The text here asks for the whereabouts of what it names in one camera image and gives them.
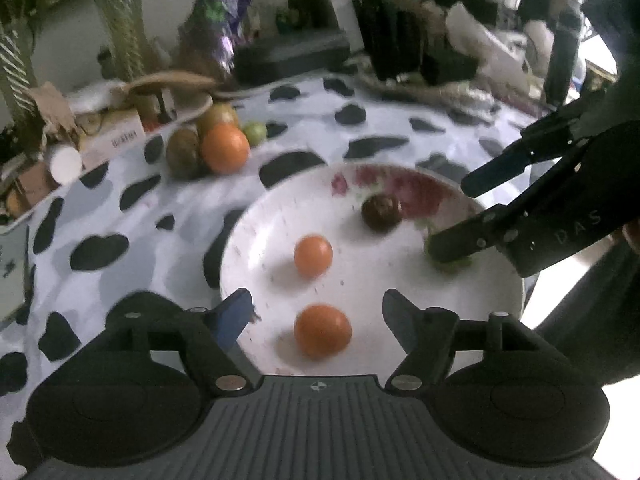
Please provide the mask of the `dark passion fruit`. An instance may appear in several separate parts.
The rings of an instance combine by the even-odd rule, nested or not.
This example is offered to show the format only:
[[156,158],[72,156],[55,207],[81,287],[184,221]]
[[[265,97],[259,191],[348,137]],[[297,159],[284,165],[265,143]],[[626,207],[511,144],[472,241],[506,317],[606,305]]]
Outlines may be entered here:
[[369,196],[361,205],[360,214],[366,226],[380,233],[395,229],[402,220],[399,200],[385,193]]

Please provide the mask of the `small orange tangerine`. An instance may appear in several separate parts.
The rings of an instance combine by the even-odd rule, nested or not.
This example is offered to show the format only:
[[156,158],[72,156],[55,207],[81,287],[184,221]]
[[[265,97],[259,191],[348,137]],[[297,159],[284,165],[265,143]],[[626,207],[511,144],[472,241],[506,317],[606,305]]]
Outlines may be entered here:
[[317,234],[301,238],[294,249],[294,264],[303,278],[313,280],[332,266],[333,248],[329,241]]

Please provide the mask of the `large orange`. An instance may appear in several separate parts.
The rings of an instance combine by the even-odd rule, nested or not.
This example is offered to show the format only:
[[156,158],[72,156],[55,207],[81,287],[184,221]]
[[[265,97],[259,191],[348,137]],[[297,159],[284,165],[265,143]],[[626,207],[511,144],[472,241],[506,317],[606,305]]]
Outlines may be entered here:
[[210,171],[234,174],[247,163],[250,144],[240,128],[222,122],[202,135],[200,153]]

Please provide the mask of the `brown mango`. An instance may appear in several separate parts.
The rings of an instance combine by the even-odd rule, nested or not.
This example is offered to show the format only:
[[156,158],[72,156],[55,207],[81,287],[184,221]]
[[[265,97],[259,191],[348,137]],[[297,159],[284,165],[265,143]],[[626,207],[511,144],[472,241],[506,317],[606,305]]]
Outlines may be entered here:
[[202,169],[198,133],[189,128],[177,129],[169,137],[165,158],[175,178],[181,180],[196,178]]
[[228,103],[214,103],[196,120],[198,132],[203,134],[219,124],[240,126],[240,120],[235,109]]

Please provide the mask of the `green lime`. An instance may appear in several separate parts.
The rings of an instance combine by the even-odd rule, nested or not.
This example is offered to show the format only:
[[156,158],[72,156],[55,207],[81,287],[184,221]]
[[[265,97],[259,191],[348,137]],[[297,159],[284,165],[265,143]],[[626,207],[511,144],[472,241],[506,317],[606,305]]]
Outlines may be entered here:
[[427,261],[434,266],[435,269],[439,270],[442,273],[453,274],[460,272],[463,269],[472,266],[473,259],[471,256],[466,256],[454,261],[450,262],[440,262],[437,261],[430,253],[431,248],[431,238],[435,235],[436,232],[433,230],[427,230],[424,232],[424,242],[423,242],[423,252]]
[[268,138],[268,128],[263,122],[247,122],[242,131],[252,148],[262,144]]

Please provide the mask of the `cow print tablecloth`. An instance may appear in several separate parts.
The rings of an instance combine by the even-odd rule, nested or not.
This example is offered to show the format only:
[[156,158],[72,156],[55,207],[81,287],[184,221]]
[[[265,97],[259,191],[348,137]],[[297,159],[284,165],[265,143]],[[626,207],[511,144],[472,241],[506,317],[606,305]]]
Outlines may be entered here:
[[214,302],[224,225],[271,181],[344,159],[457,181],[530,123],[503,105],[492,124],[473,124],[440,107],[381,96],[349,70],[281,84],[236,109],[269,132],[237,174],[175,180],[164,159],[169,129],[60,188],[25,222],[25,302],[1,326],[3,443],[15,441],[35,386],[102,330],[117,300],[149,289],[183,307]]

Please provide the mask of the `white floral plate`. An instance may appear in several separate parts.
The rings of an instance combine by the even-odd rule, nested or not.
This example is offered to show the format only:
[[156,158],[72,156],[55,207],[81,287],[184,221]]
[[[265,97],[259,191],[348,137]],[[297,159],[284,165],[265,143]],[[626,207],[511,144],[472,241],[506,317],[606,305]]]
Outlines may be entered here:
[[[360,214],[378,193],[401,206],[401,222],[384,233]],[[453,274],[424,255],[425,231],[450,228],[481,209],[436,174],[392,165],[317,166],[276,184],[242,213],[222,254],[221,293],[245,288],[253,298],[255,316],[239,336],[240,349],[266,375],[386,380],[405,355],[383,318],[389,289],[420,308],[442,307],[465,320],[483,321],[495,311],[520,315],[523,281],[498,250],[472,255],[472,266]],[[310,234],[333,248],[332,266],[313,280],[294,264],[296,244]],[[296,316],[311,304],[336,307],[352,324],[352,341],[336,356],[313,360],[295,342]]]

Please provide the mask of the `smartphone in clear case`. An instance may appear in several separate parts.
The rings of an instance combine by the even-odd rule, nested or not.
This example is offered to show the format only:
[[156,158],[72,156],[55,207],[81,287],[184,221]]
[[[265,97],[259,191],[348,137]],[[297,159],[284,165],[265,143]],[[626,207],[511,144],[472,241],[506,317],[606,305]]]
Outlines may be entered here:
[[10,230],[1,230],[1,326],[8,324],[14,312],[25,302],[28,274],[28,233],[29,228],[26,223]]

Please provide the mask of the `white pill bottle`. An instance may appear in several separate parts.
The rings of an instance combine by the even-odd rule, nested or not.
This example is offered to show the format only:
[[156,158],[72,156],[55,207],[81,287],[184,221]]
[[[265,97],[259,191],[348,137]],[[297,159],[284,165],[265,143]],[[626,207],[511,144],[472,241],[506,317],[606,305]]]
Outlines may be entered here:
[[76,180],[82,174],[81,154],[72,144],[55,144],[47,149],[44,163],[54,182],[66,185]]

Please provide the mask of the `yellow white medicine box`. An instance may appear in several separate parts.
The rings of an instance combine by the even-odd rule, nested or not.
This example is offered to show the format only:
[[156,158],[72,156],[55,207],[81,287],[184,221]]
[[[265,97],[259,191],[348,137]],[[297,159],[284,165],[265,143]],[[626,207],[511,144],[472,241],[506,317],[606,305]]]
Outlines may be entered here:
[[135,108],[80,115],[76,122],[81,128],[79,151],[85,170],[108,162],[145,137]]

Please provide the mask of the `white oval tray left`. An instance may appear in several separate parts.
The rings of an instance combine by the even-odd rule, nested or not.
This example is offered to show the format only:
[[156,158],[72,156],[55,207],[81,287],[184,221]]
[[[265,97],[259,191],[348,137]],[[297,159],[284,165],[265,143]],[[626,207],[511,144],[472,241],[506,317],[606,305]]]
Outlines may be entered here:
[[[170,113],[172,121],[166,122],[166,124],[159,122],[146,124],[142,122],[139,114],[133,108],[101,115],[101,119],[96,122],[99,126],[96,134],[80,139],[79,153],[82,160],[82,173],[73,177],[68,183],[73,183],[84,174],[88,174],[89,171],[95,170],[119,154],[125,153],[132,146],[145,144],[146,140],[151,139],[152,136],[166,133],[170,127],[193,122],[212,105],[213,99],[208,93],[193,93],[176,105]],[[9,218],[8,222],[1,225],[2,234],[11,232],[24,222],[29,217],[32,208],[61,186],[47,173],[44,166],[46,166],[44,160],[32,164],[27,160],[25,154],[21,154],[1,167],[1,195],[8,195],[14,188],[17,196],[16,203],[20,204],[17,207],[17,217],[11,214],[5,206],[1,207],[1,217]],[[32,193],[32,197],[35,199],[33,205],[29,203],[26,188],[18,180],[21,174],[33,174],[46,185],[45,191]]]

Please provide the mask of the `brown paper envelope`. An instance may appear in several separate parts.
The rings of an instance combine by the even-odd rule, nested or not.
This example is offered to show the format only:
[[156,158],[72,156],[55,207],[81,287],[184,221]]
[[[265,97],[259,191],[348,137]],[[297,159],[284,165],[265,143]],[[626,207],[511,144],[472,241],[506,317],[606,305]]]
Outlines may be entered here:
[[137,78],[122,85],[125,96],[132,94],[154,94],[163,88],[181,89],[186,91],[205,91],[218,86],[215,78],[204,76],[186,70],[163,70]]

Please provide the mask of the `black zip case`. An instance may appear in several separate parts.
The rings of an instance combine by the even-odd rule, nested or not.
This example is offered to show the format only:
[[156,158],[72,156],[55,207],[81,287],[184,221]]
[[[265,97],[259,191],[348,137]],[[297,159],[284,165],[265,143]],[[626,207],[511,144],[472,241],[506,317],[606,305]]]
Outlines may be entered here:
[[349,57],[349,42],[341,29],[303,30],[238,47],[232,74],[239,84],[257,87],[339,66]]

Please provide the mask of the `purple foil snack bag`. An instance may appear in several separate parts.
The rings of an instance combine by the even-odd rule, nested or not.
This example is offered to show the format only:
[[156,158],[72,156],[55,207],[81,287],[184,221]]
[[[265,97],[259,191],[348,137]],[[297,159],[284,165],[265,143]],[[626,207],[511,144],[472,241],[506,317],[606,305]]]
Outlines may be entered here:
[[180,67],[225,82],[232,76],[237,47],[246,44],[243,32],[253,0],[195,0],[178,28]]

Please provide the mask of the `glass vase with bamboo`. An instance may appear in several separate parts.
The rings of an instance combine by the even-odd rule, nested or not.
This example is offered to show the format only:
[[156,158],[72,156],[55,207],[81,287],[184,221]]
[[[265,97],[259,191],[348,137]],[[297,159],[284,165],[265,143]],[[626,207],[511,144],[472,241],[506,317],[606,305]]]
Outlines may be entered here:
[[32,68],[38,0],[1,0],[1,92],[17,127],[35,117],[27,90],[36,84]]

